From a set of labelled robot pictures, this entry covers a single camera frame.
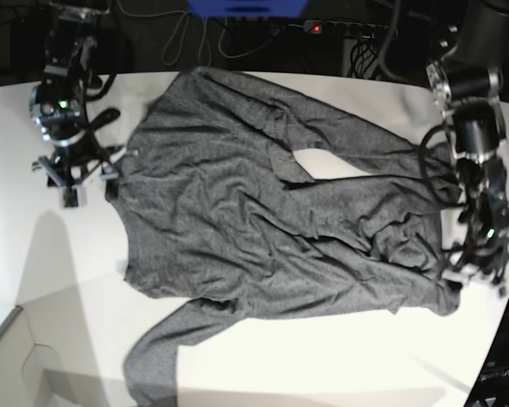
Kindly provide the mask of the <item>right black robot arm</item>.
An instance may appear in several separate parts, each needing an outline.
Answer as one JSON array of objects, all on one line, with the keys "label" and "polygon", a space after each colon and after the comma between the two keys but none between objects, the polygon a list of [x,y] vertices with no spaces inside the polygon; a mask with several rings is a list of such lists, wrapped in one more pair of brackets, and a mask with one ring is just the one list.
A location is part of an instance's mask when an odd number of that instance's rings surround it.
[{"label": "right black robot arm", "polygon": [[95,171],[106,189],[113,192],[120,178],[115,165],[123,153],[121,145],[103,146],[96,133],[120,117],[108,108],[89,118],[87,105],[103,98],[115,81],[115,74],[102,80],[92,67],[98,48],[98,20],[110,14],[111,1],[52,1],[56,21],[45,45],[45,66],[41,82],[34,86],[29,101],[30,117],[53,152],[40,156],[33,170],[44,170],[48,187],[59,191],[65,208],[80,206],[80,191]]}]

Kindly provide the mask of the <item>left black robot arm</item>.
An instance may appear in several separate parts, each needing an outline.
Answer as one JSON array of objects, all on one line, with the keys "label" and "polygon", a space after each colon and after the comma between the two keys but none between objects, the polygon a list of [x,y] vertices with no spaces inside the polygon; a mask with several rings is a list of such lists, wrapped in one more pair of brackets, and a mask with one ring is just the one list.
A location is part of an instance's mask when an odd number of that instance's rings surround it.
[{"label": "left black robot arm", "polygon": [[[467,231],[461,244],[443,252],[442,278],[456,283],[482,282],[509,296],[509,200],[507,171],[498,154],[506,140],[501,109],[502,72],[509,56],[509,1],[471,1],[440,53],[426,66],[439,125],[423,137],[417,153],[422,180],[444,209],[457,209]],[[444,198],[428,174],[428,142],[442,132],[463,202]]]}]

